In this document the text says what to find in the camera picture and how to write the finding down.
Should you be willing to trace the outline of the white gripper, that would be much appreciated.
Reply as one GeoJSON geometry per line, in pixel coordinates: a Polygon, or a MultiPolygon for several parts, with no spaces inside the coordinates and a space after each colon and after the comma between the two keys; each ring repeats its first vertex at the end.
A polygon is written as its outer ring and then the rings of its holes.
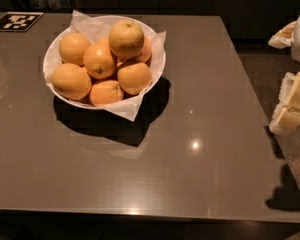
{"type": "MultiPolygon", "coordinates": [[[[291,46],[292,58],[300,63],[300,16],[273,35],[268,45],[277,49],[291,46]]],[[[275,135],[287,135],[300,126],[300,71],[285,75],[278,99],[269,129],[275,135]]]]}

